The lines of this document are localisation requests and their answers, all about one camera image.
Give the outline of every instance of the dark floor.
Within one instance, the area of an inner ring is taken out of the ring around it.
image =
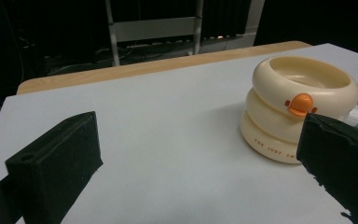
[[[237,35],[235,37],[219,37],[202,40],[200,54],[216,52],[228,49],[241,49],[251,47],[255,41],[255,34]],[[175,43],[136,45],[119,49],[120,64],[143,63],[168,58],[184,57],[191,54],[193,43],[191,41],[178,41]],[[61,62],[61,58],[49,59],[51,66],[46,71],[47,76],[62,75],[92,69],[112,66],[112,54],[109,49],[101,49],[98,52],[97,63],[62,63],[54,65],[55,61]]]

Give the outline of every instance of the wooden table edge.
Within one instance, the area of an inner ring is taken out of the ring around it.
[[[92,82],[106,81],[121,77],[133,77],[205,63],[216,63],[226,60],[252,57],[290,49],[302,49],[307,47],[310,47],[310,45],[304,42],[288,41],[250,48],[232,49],[193,56],[171,58],[147,63],[135,63],[117,67],[108,67],[52,77],[39,77],[22,82],[17,90],[17,94],[24,94],[35,91],[47,91]]]

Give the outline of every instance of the white paper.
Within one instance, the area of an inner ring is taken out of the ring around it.
[[[252,73],[273,55],[325,61],[358,82],[358,54],[326,44],[8,97],[0,179],[11,155],[95,111],[103,166],[62,223],[350,223],[302,165],[267,159],[241,136]]]

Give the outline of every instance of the cream plastic container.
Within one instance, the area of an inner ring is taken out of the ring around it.
[[[300,163],[296,148],[308,113],[342,120],[358,102],[358,85],[349,74],[305,57],[268,58],[252,81],[241,132],[252,148],[275,161]]]

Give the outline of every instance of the cable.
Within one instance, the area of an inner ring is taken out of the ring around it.
[[[203,42],[204,42],[204,39],[201,39],[201,41],[200,41],[200,49],[199,49],[199,54],[201,54],[201,51],[202,51],[202,44],[203,44]]]
[[[21,55],[21,52],[20,52],[19,44],[17,43],[17,39],[16,39],[16,36],[14,34],[13,27],[11,26],[10,19],[9,19],[9,17],[7,15],[7,10],[6,10],[6,8],[5,8],[3,3],[2,3],[2,8],[5,11],[5,17],[6,17],[7,21],[8,21],[8,26],[10,28],[11,36],[13,37],[14,45],[16,46],[17,53],[19,54],[20,66],[21,66],[21,78],[20,78],[20,83],[19,83],[19,85],[20,85],[24,80],[24,73],[25,73],[25,71],[24,71],[24,62],[23,62],[22,55]]]
[[[124,62],[128,63],[140,63],[145,60],[155,59],[158,57],[161,57],[162,55],[173,51],[177,46],[178,41],[175,41],[174,43],[170,44],[161,44],[161,46],[164,47],[167,45],[170,45],[168,49],[165,49],[163,51],[150,51],[147,49],[137,49],[135,46],[137,44],[137,41],[134,41],[134,43],[127,48],[127,51],[119,56],[120,60],[123,60]],[[55,76],[59,74],[64,74],[63,71],[69,68],[77,67],[77,66],[97,66],[99,63],[105,63],[105,62],[111,62],[113,60],[113,57],[109,57],[107,59],[102,59],[97,61],[96,63],[74,63],[74,64],[68,64],[66,66],[62,67],[52,67],[48,70],[47,76]]]
[[[227,38],[227,37],[225,37],[225,39],[226,39],[226,44],[225,44],[225,46],[223,47],[223,50],[226,50],[227,43],[228,43],[228,38]]]

